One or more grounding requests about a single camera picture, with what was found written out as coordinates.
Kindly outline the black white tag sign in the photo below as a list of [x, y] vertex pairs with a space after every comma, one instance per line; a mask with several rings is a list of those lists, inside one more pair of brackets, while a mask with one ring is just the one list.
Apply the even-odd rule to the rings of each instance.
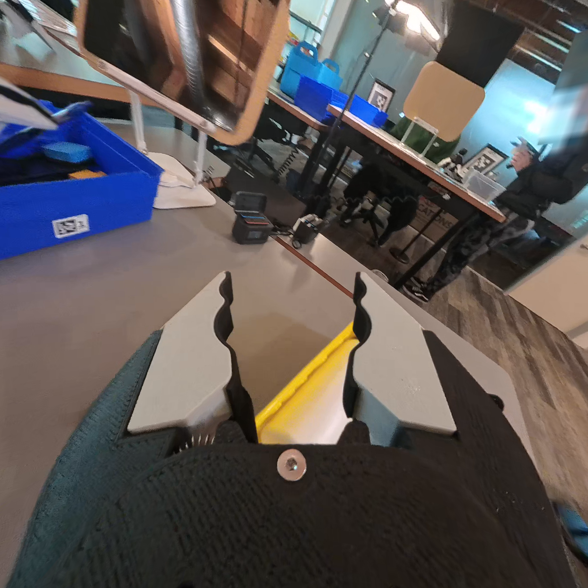
[[473, 171], [487, 175], [508, 158], [508, 154], [488, 143], [463, 164], [463, 176], [466, 177]]
[[396, 90], [393, 87], [376, 77], [366, 101], [380, 112], [387, 113], [395, 94]]

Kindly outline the light blue block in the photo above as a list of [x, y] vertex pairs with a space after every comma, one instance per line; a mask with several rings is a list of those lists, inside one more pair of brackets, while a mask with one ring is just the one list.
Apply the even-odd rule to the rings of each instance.
[[42, 146], [42, 153], [51, 160], [67, 164], [84, 164], [93, 159], [90, 147], [72, 142], [47, 143]]

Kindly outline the wooden edged background table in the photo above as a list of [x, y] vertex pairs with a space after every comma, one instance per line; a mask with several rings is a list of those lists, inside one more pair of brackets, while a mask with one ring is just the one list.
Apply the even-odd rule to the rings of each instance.
[[21, 1], [31, 30], [1, 16], [1, 77], [25, 89], [128, 104], [129, 93], [94, 70], [77, 45], [77, 1]]

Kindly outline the small black charger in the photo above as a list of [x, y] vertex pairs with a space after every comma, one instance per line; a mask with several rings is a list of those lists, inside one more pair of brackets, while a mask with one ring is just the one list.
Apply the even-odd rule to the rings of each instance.
[[315, 214], [308, 214], [298, 219], [293, 228], [291, 245], [294, 249], [311, 243], [322, 230], [323, 219]]

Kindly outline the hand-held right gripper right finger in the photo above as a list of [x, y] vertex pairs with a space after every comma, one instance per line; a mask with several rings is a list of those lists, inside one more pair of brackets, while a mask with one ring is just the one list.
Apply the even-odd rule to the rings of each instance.
[[405, 428], [452, 436], [457, 427], [421, 325], [366, 272], [357, 272], [343, 408], [375, 446]]

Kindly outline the studio light on tripod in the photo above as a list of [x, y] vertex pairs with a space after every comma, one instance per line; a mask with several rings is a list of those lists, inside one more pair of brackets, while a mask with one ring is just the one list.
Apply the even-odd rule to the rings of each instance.
[[418, 33], [409, 29], [412, 17], [404, 12], [413, 5], [409, 1], [374, 1], [372, 12], [376, 18], [361, 6], [364, 1], [354, 3], [346, 20], [342, 36], [337, 43], [338, 56], [350, 57], [351, 49], [363, 44], [364, 52], [349, 60], [345, 92], [353, 98], [368, 99], [376, 82], [386, 83], [395, 90], [394, 99], [399, 101], [408, 95], [409, 86], [414, 83], [417, 71], [422, 68], [423, 57], [417, 57], [408, 47], [408, 40], [423, 40], [420, 23]]

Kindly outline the clear plastic box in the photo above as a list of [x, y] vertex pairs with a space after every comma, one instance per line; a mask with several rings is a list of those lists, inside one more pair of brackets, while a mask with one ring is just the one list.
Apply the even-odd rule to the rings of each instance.
[[499, 197], [504, 191], [505, 187], [488, 175], [471, 168], [467, 171], [463, 186], [468, 191], [476, 195], [480, 200], [490, 203]]

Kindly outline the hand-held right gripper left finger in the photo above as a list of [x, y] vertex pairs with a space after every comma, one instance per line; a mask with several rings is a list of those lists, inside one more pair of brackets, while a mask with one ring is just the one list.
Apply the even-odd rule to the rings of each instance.
[[222, 271], [165, 324], [128, 422], [131, 435], [175, 428], [189, 443], [213, 443], [232, 420], [258, 442], [252, 399], [228, 342], [232, 302], [231, 273]]

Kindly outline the black office chair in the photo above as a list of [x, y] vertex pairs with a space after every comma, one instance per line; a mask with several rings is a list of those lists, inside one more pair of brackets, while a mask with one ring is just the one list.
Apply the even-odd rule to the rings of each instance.
[[[347, 227], [362, 218], [372, 226], [372, 247], [382, 247], [396, 232], [415, 219], [419, 198], [411, 188], [401, 184], [377, 164], [363, 164], [343, 191], [344, 211], [339, 225]], [[383, 231], [378, 233], [378, 208], [387, 210]]]

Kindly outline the tan backed screen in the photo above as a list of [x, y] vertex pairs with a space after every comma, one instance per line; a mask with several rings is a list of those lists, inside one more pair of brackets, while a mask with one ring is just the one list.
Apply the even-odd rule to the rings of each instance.
[[431, 61], [422, 68], [403, 104], [405, 116], [425, 122], [446, 142], [455, 141], [485, 99], [484, 88]]

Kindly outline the yellow plastic bin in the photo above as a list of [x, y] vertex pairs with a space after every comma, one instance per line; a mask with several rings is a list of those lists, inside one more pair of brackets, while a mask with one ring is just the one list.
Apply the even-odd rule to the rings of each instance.
[[351, 418], [343, 407], [348, 360], [358, 340], [352, 323], [263, 408], [255, 423], [264, 445], [334, 445]]

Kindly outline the black battery charger case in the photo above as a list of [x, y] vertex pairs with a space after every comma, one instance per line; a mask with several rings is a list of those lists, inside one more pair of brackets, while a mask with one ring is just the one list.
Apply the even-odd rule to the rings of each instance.
[[239, 191], [234, 194], [233, 210], [235, 221], [232, 237], [240, 245], [263, 244], [274, 229], [265, 215], [267, 197], [265, 194]]

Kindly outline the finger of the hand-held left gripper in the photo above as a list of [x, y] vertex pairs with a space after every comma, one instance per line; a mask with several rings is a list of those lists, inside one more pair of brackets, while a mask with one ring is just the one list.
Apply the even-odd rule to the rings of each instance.
[[58, 128], [44, 105], [5, 79], [1, 79], [1, 123], [42, 130]]

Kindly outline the blue plastic bin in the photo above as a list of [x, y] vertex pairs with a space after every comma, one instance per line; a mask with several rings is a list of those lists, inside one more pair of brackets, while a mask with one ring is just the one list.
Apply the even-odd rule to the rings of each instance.
[[[76, 166], [46, 157], [54, 143], [89, 148]], [[1, 154], [1, 259], [149, 221], [163, 169], [90, 114]]]

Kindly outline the blue fabric bags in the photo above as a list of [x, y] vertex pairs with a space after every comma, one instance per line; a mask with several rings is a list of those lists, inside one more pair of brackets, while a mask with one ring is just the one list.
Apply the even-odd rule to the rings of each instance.
[[294, 99], [300, 78], [308, 77], [316, 82], [339, 91], [342, 78], [339, 64], [331, 59], [320, 62], [317, 47], [306, 41], [300, 41], [290, 51], [280, 82], [280, 91]]

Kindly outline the blue background bin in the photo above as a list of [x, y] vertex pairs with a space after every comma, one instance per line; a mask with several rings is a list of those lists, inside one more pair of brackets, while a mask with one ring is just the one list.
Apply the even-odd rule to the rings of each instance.
[[[305, 76], [301, 76], [294, 98], [297, 107], [327, 126], [331, 126], [335, 120], [335, 115], [330, 113], [328, 106], [342, 109], [347, 101], [347, 94]], [[375, 128], [382, 128], [387, 121], [385, 112], [357, 95], [353, 97], [349, 112]]]

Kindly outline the black hanging panel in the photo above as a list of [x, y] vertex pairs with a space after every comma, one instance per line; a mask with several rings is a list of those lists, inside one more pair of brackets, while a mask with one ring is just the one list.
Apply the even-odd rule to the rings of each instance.
[[525, 26], [469, 1], [454, 1], [447, 35], [435, 62], [485, 88]]

